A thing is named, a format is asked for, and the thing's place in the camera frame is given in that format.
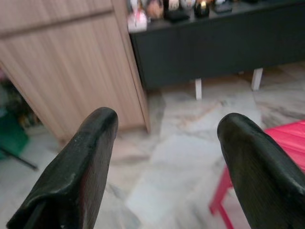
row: stool leg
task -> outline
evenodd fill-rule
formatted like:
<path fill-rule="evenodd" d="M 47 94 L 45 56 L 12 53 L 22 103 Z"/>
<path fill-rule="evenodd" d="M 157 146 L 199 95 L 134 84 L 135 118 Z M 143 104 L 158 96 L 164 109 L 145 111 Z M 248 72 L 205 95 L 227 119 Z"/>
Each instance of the stool leg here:
<path fill-rule="evenodd" d="M 231 187 L 231 179 L 229 175 L 228 167 L 226 166 L 224 168 L 221 180 L 218 184 L 216 193 L 212 199 L 212 202 L 209 205 L 211 213 L 214 215 L 219 208 L 221 207 L 222 200 L 224 199 L 224 196 L 227 192 L 227 190 Z"/>
<path fill-rule="evenodd" d="M 230 218 L 228 217 L 228 214 L 226 213 L 222 205 L 219 207 L 219 213 L 223 218 L 224 224 L 226 225 L 227 229 L 234 229 L 233 224 L 231 223 Z"/>

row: shelf top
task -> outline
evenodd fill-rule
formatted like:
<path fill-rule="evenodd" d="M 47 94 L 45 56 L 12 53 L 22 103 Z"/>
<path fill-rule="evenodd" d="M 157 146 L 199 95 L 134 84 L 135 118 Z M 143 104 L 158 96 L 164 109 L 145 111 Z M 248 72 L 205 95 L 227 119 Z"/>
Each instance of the shelf top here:
<path fill-rule="evenodd" d="M 147 30 L 145 31 L 139 31 L 139 32 L 133 32 L 133 34 L 146 34 L 148 32 L 161 30 L 161 29 L 167 29 L 167 28 L 175 28 L 175 27 L 181 27 L 192 23 L 197 22 L 203 22 L 203 21 L 211 21 L 211 20 L 217 20 L 221 18 L 227 18 L 227 17 L 233 17 L 240 14 L 246 14 L 251 13 L 255 11 L 264 11 L 264 10 L 271 10 L 274 8 L 280 8 L 285 6 L 290 6 L 294 4 L 299 3 L 305 3 L 305 0 L 261 0 L 257 3 L 248 3 L 244 1 L 239 2 L 232 2 L 232 12 L 226 12 L 226 13 L 220 13 L 217 14 L 213 11 L 213 9 L 210 9 L 210 15 L 205 18 L 196 18 L 194 16 L 193 10 L 188 11 L 190 18 L 188 20 L 171 23 L 167 20 L 155 20 L 147 25 Z"/>

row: figurine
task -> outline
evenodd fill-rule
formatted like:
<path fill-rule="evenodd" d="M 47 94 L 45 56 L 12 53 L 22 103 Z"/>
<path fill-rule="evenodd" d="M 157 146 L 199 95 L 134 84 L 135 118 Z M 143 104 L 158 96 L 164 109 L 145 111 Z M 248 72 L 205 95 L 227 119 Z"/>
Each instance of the figurine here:
<path fill-rule="evenodd" d="M 196 3 L 196 0 L 180 0 L 180 5 L 185 10 L 190 10 Z"/>
<path fill-rule="evenodd" d="M 194 13 L 197 18 L 202 18 L 205 16 L 208 16 L 210 13 L 210 8 L 206 1 L 202 1 L 201 3 L 196 2 L 195 8 L 194 8 Z"/>
<path fill-rule="evenodd" d="M 168 10 L 177 10 L 179 8 L 179 0 L 168 0 Z"/>
<path fill-rule="evenodd" d="M 146 7 L 147 16 L 151 19 L 159 19 L 163 17 L 162 0 L 148 0 Z"/>
<path fill-rule="evenodd" d="M 225 0 L 215 0 L 215 5 L 221 5 L 225 2 Z"/>
<path fill-rule="evenodd" d="M 147 17 L 140 0 L 131 0 L 132 13 L 128 16 L 128 31 L 137 32 L 147 28 Z"/>

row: green object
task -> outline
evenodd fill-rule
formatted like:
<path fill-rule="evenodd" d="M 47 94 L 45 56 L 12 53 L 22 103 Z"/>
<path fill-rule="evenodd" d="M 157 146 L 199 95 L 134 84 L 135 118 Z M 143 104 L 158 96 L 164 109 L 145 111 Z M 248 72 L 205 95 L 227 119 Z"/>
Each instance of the green object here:
<path fill-rule="evenodd" d="M 21 128 L 16 118 L 10 113 L 0 116 L 0 146 L 19 156 L 29 138 Z M 0 151 L 0 159 L 5 156 Z"/>

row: black stand leg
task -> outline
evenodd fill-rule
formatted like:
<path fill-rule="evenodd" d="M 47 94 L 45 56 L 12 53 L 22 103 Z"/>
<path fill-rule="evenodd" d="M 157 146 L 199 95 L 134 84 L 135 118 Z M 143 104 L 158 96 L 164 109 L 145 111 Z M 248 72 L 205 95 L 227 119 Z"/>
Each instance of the black stand leg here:
<path fill-rule="evenodd" d="M 26 161 L 26 160 L 24 160 L 24 159 L 22 159 L 22 158 L 20 158 L 20 157 L 18 157 L 16 155 L 14 155 L 14 154 L 12 154 L 11 152 L 9 152 L 8 150 L 2 148 L 1 146 L 0 146 L 0 151 L 3 152 L 4 155 L 10 156 L 10 157 L 12 157 L 12 158 L 22 162 L 24 165 L 30 167 L 33 170 L 37 170 L 38 169 L 37 166 L 31 164 L 30 162 L 28 162 L 28 161 Z"/>

